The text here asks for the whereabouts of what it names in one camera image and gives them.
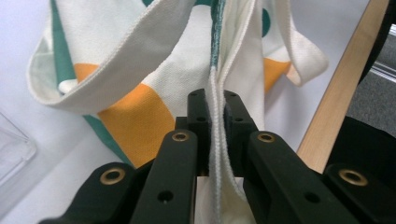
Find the white surface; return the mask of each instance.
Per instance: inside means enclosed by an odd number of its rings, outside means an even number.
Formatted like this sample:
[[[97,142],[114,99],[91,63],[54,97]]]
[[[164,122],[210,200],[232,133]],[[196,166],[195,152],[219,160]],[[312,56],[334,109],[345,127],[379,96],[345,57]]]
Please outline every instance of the white surface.
[[[294,87],[282,78],[266,95],[266,129],[283,136],[294,149],[300,145],[367,2],[291,1],[299,31],[330,58],[327,72],[304,87]],[[38,147],[27,169],[10,179],[7,189],[0,189],[0,211],[12,207],[0,222],[37,223],[61,215],[95,168],[118,159],[82,117],[39,105],[28,93],[26,66],[44,27],[47,1],[3,0],[0,8],[0,109]]]

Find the canvas tote bag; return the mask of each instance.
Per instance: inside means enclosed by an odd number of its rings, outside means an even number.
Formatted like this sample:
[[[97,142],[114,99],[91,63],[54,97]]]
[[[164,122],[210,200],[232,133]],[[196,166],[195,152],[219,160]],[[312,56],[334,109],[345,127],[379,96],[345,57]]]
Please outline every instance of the canvas tote bag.
[[[303,85],[326,69],[323,53],[295,30],[290,2],[52,0],[49,8],[27,77],[37,101],[84,115],[110,149],[139,167],[186,116],[187,95],[205,88],[211,175],[195,221],[254,222],[228,160],[222,93],[238,93],[264,130],[264,90],[282,74]]]

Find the wooden plank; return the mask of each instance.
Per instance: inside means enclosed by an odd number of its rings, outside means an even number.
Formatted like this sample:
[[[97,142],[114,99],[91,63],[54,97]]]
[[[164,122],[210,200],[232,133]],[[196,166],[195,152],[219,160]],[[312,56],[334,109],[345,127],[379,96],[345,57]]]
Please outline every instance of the wooden plank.
[[[367,62],[389,0],[371,0],[324,93],[297,151],[311,169],[322,173]]]

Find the wooden frame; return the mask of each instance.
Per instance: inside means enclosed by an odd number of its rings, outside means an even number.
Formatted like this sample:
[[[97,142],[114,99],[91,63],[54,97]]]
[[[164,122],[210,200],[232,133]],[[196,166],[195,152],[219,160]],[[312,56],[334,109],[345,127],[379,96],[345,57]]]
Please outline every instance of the wooden frame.
[[[332,152],[388,3],[370,0],[297,150],[308,167],[317,172],[323,172]]]

